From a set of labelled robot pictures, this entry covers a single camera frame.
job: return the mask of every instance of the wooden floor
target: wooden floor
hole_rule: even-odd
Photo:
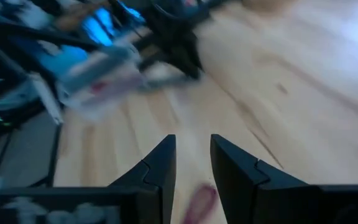
[[[358,1],[277,1],[232,2],[199,26],[200,84],[131,95],[98,124],[67,111],[55,185],[108,185],[176,134],[179,223],[194,188],[214,184],[212,133],[305,182],[358,183]],[[225,222],[219,206],[210,223]]]

